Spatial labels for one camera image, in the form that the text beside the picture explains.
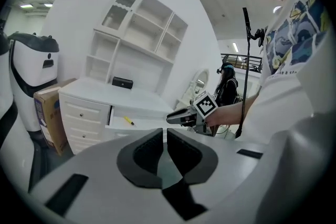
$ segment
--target woman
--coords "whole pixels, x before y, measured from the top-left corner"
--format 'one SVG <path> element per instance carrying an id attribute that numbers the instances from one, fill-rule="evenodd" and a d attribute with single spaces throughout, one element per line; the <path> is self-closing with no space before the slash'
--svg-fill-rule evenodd
<path id="1" fill-rule="evenodd" d="M 238 81 L 235 78 L 235 70 L 231 63 L 225 62 L 221 67 L 221 81 L 215 90 L 216 103 L 218 106 L 234 104 L 240 101 L 237 93 Z M 211 128 L 212 136 L 215 136 L 219 125 Z"/>

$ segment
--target shelf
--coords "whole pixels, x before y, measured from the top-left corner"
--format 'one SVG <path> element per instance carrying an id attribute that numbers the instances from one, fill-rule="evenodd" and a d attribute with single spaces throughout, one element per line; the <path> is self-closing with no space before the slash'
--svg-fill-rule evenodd
<path id="1" fill-rule="evenodd" d="M 181 41 L 177 37 L 175 37 L 168 31 L 164 34 L 164 38 L 167 40 L 167 43 L 171 45 L 179 45 L 181 43 Z"/>
<path id="2" fill-rule="evenodd" d="M 180 44 L 181 42 L 179 40 L 166 32 L 158 46 L 158 49 L 156 50 L 156 54 L 160 57 L 174 61 Z"/>
<path id="3" fill-rule="evenodd" d="M 105 82 L 109 66 L 109 62 L 105 60 L 87 56 L 85 75 L 87 77 Z"/>
<path id="4" fill-rule="evenodd" d="M 162 34 L 162 27 L 139 14 L 133 14 L 124 39 L 146 50 L 155 52 Z"/>
<path id="5" fill-rule="evenodd" d="M 143 48 L 143 47 L 141 47 L 139 45 L 136 45 L 136 44 L 134 44 L 134 43 L 132 43 L 130 41 L 127 41 L 125 39 L 121 39 L 121 45 L 125 45 L 125 46 L 128 46 L 128 47 L 132 48 L 132 49 L 140 51 L 140 52 L 142 52 L 142 53 L 144 53 L 144 54 L 146 54 L 148 56 L 151 56 L 151 57 L 153 57 L 153 58 L 155 58 L 155 59 L 157 59 L 157 60 L 159 60 L 161 62 L 174 63 L 173 60 L 168 59 L 167 57 L 159 56 L 156 53 L 154 53 L 153 51 L 147 50 L 147 49 L 145 49 L 145 48 Z"/>
<path id="6" fill-rule="evenodd" d="M 137 10 L 137 14 L 162 28 L 166 28 L 173 12 L 157 0 L 143 0 Z"/>
<path id="7" fill-rule="evenodd" d="M 118 38 L 113 36 L 94 31 L 93 41 L 88 55 L 110 62 L 118 40 Z"/>
<path id="8" fill-rule="evenodd" d="M 155 34 L 159 34 L 163 31 L 163 28 L 161 26 L 138 13 L 133 14 L 131 21 L 136 25 L 139 25 L 140 27 L 146 29 L 147 31 Z"/>
<path id="9" fill-rule="evenodd" d="M 103 61 L 103 62 L 108 62 L 108 63 L 110 63 L 110 61 L 105 60 L 105 59 L 102 59 L 102 58 L 99 58 L 99 57 L 94 56 L 94 55 L 90 55 L 90 54 L 88 54 L 87 57 L 95 58 L 95 59 L 97 59 L 97 60 L 99 60 L 99 61 Z"/>
<path id="10" fill-rule="evenodd" d="M 187 27 L 188 25 L 176 14 L 174 14 L 168 25 L 167 32 L 176 37 L 178 40 L 182 40 Z"/>

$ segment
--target railing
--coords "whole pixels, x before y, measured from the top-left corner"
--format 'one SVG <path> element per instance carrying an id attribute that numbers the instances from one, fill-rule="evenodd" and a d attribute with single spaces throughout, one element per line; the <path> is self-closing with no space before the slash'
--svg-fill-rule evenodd
<path id="1" fill-rule="evenodd" d="M 220 54 L 222 57 L 222 61 L 231 63 L 235 68 L 246 69 L 247 68 L 247 55 L 241 54 Z M 248 65 L 248 70 L 253 72 L 261 73 L 263 69 L 261 57 L 250 56 L 250 61 Z"/>

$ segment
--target drawer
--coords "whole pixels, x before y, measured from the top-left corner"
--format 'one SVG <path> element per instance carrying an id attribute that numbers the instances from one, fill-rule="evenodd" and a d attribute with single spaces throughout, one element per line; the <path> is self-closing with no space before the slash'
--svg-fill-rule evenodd
<path id="1" fill-rule="evenodd" d="M 93 146 L 93 145 L 79 143 L 79 142 L 72 141 L 72 140 L 69 140 L 68 142 L 69 142 L 71 150 L 74 154 L 77 154 L 77 153 L 85 150 L 86 148 Z"/>
<path id="2" fill-rule="evenodd" d="M 78 138 L 79 141 L 87 143 L 100 142 L 101 128 L 87 128 L 85 124 L 75 124 L 72 122 L 63 121 L 64 130 L 66 132 L 68 140 Z"/>
<path id="3" fill-rule="evenodd" d="M 60 94 L 61 114 L 64 120 L 81 119 L 88 122 L 107 123 L 109 105 L 85 101 Z"/>

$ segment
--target black box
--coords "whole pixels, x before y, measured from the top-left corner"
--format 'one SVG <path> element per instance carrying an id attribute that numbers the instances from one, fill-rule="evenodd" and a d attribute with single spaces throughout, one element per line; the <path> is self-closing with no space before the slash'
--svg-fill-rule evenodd
<path id="1" fill-rule="evenodd" d="M 112 80 L 112 85 L 122 87 L 122 88 L 132 89 L 133 80 L 114 77 Z"/>

